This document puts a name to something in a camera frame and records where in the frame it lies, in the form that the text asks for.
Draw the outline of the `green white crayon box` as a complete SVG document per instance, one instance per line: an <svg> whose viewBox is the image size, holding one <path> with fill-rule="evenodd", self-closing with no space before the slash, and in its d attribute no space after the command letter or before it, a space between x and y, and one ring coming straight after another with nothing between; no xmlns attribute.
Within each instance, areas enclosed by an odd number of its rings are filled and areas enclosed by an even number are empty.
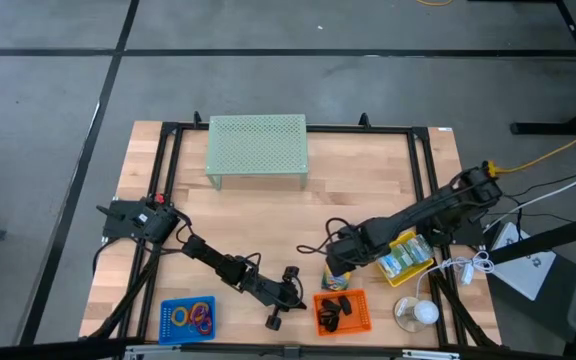
<svg viewBox="0 0 576 360"><path fill-rule="evenodd" d="M434 256L434 250L421 234L407 240L404 248L415 264L422 264Z"/></svg>

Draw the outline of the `black aluminium rig frame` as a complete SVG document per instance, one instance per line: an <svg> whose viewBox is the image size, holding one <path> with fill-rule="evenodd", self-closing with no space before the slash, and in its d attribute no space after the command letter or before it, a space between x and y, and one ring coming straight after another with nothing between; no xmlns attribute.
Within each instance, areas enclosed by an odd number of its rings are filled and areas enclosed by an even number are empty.
<svg viewBox="0 0 576 360"><path fill-rule="evenodd" d="M302 243L318 244L324 222L333 216L362 220L397 212L447 183L461 169L452 132L426 127L311 125L308 127L311 180L306 188L286 191L259 180L227 180L211 189L204 175L209 123L200 119L173 125L180 150L172 186L173 203L188 214L194 230L223 252L260 252L266 276L279 276L288 265L300 270L305 301L320 289L323 259L296 251ZM159 314L152 311L145 338L96 340L92 333L125 293L133 246L120 241L100 258L91 287L92 306L72 342L0 348L0 360L96 360L133 357L155 348ZM478 347L459 344L455 316L417 334L399 328L391 309L397 297L417 292L414 282L389 286L374 266L359 269L353 283L367 296L372 330L355 335L319 336L313 307L288 312L278 331L265 327L266 308L248 295L226 288L213 270L182 255L159 264L152 292L140 299L159 305L167 298L213 295L217 301L216 336L187 343L187 352L252 353L282 357L287 344L302 347L302 356L329 355L418 357L450 355L453 360L553 360L550 355L513 351L492 341Z"/></svg>

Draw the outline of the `blue plastic basket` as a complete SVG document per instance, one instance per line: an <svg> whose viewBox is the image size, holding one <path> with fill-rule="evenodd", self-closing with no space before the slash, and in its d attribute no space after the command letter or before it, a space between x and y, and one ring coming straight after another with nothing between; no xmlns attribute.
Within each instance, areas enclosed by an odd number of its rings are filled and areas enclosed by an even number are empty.
<svg viewBox="0 0 576 360"><path fill-rule="evenodd" d="M170 321L172 311L178 306L186 307L189 313L188 322L183 327L176 327ZM199 307L207 308L212 316L213 332L210 336L200 335L191 323L190 315L193 310ZM159 325L159 343L161 345L179 345L213 340L216 336L216 328L214 296L169 299L161 303Z"/></svg>

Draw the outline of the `green perforated metal shelf riser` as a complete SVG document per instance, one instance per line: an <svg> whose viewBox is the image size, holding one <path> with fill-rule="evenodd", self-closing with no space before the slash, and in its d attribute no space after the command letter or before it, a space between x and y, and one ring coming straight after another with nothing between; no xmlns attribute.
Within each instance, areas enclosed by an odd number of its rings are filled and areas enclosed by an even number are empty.
<svg viewBox="0 0 576 360"><path fill-rule="evenodd" d="M222 188L225 176L309 175L303 114L221 115L209 121L205 174Z"/></svg>

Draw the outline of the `black beam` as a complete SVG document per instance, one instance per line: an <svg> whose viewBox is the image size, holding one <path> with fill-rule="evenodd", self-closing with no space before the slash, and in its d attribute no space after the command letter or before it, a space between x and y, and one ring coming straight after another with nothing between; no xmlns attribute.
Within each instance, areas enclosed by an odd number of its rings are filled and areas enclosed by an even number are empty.
<svg viewBox="0 0 576 360"><path fill-rule="evenodd" d="M575 241L576 221L490 251L489 259L495 265L502 264Z"/></svg>

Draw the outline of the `yellow plastic basket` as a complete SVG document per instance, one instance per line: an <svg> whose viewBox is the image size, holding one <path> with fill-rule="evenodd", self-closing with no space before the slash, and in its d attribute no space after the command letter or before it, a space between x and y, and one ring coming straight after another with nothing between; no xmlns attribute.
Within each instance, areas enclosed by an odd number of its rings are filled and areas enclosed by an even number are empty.
<svg viewBox="0 0 576 360"><path fill-rule="evenodd" d="M389 254L391 252L391 248L395 247L396 245L402 244L404 245L404 243L409 240L410 238L419 235L415 232L409 231L409 232L405 232L404 234L400 235L396 240L392 241L389 244L389 252L387 254ZM378 265L377 263L377 268L381 271L381 273L384 275L384 277L386 278L387 282L390 284L391 287L397 287L401 284L403 284L404 282L406 282L407 280L413 278L414 276L422 273L423 271L427 270L432 264L434 263L434 256L425 261L422 264L414 264L412 267L404 270L401 274L399 274L397 277L395 277L394 279L388 279L385 276L384 271L381 269L381 267Z"/></svg>

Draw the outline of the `orange plastic basket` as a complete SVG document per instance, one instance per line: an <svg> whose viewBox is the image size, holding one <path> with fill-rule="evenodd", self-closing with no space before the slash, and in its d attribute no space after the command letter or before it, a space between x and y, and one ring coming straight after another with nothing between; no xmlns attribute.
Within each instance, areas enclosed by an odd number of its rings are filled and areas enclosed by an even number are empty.
<svg viewBox="0 0 576 360"><path fill-rule="evenodd" d="M330 299L339 305L337 298L345 295L351 302L352 313L346 316L342 310L339 311L339 325L336 332L329 333L318 324L317 313L321 310L323 299ZM350 335L369 332L372 330L372 323L368 304L363 289L352 289L338 292L317 293L313 296L315 326L319 336Z"/></svg>

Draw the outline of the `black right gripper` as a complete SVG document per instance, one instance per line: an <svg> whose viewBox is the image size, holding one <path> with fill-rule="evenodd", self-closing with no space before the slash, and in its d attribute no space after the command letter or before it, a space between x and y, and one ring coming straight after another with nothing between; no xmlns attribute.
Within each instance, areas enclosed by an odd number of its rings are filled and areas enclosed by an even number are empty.
<svg viewBox="0 0 576 360"><path fill-rule="evenodd" d="M387 222L364 221L327 232L327 250L343 241L342 258L350 262L373 262L387 253ZM337 258L327 258L330 273L337 277L355 270L355 265Z"/></svg>

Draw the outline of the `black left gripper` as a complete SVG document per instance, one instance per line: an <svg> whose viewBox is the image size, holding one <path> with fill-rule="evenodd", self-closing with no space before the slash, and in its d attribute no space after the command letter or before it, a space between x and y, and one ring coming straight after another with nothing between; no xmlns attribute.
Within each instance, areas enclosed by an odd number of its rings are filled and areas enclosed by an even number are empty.
<svg viewBox="0 0 576 360"><path fill-rule="evenodd" d="M274 331L281 327L280 312L305 310L301 293L301 281L298 278L299 268L287 266L282 275L282 281L277 282L259 275L255 285L254 296L266 306L273 306L272 313L267 317L265 326Z"/></svg>

